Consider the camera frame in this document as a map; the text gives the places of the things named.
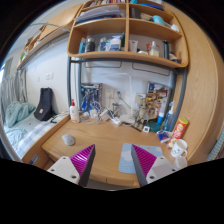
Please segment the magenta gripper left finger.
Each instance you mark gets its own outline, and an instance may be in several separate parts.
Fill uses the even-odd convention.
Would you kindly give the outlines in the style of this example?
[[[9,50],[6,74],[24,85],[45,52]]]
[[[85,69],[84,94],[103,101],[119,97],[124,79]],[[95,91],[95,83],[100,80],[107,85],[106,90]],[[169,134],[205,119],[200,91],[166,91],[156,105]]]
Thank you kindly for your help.
[[[48,169],[48,172],[85,187],[89,180],[95,154],[95,145],[90,145],[71,157],[62,156]]]

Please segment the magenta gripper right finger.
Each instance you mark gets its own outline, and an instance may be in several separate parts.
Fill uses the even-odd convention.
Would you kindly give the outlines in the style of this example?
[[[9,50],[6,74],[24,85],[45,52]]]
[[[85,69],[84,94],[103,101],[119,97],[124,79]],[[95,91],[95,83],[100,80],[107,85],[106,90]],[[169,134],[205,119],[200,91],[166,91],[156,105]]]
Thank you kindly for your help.
[[[131,156],[141,187],[177,171],[177,168],[164,156],[156,157],[136,145],[131,146]]]

